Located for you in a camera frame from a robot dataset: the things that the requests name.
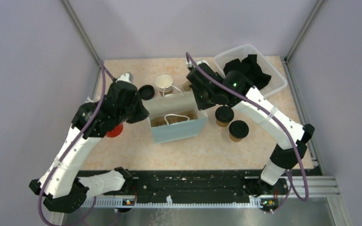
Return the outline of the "stack of black lids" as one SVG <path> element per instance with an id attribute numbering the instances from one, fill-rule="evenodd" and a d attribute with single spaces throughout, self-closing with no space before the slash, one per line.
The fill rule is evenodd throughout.
<path id="1" fill-rule="evenodd" d="M 150 100 L 155 96 L 155 89 L 152 85 L 143 85 L 138 92 L 142 100 Z"/>

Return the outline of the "stack of paper cups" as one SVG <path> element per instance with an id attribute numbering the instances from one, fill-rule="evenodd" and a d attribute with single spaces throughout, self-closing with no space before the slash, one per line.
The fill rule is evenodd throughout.
<path id="1" fill-rule="evenodd" d="M 158 76 L 155 84 L 162 97 L 173 93 L 173 78 L 170 75 Z"/>

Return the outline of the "light blue paper bag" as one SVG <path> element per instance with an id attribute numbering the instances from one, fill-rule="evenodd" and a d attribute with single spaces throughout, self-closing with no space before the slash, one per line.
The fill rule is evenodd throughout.
<path id="1" fill-rule="evenodd" d="M 208 121 L 192 91 L 169 94 L 143 102 L 153 140 L 157 144 L 196 137 Z"/>

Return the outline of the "brown cardboard cup carrier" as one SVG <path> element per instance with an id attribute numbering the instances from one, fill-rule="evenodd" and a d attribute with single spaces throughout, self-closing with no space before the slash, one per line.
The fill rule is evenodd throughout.
<path id="1" fill-rule="evenodd" d="M 181 113 L 170 113 L 165 114 L 164 116 L 155 117 L 150 120 L 150 123 L 152 127 L 158 127 L 196 119 L 197 114 L 193 110 L 190 110 Z"/>

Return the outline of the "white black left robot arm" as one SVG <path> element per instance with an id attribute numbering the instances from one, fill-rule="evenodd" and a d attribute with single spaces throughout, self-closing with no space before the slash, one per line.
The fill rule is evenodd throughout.
<path id="1" fill-rule="evenodd" d="M 107 192 L 128 194 L 131 175 L 122 167 L 90 177 L 77 175 L 90 151 L 108 132 L 148 115 L 137 87 L 129 81 L 114 81 L 98 102 L 79 107 L 54 162 L 44 176 L 30 182 L 30 189 L 49 211 L 61 213 L 72 213 L 86 200 Z"/>

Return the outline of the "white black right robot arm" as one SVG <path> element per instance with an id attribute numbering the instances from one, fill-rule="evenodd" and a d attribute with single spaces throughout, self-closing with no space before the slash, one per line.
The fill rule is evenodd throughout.
<path id="1" fill-rule="evenodd" d="M 257 187 L 263 194 L 270 194 L 277 187 L 283 172 L 293 168 L 304 157 L 307 142 L 314 134 L 314 126 L 301 125 L 283 114 L 254 86 L 253 81 L 240 71 L 229 71 L 225 77 L 214 72 L 206 62 L 199 68 L 187 64 L 196 104 L 200 110 L 215 105 L 227 105 L 248 116 L 277 142 L 266 163 Z"/>

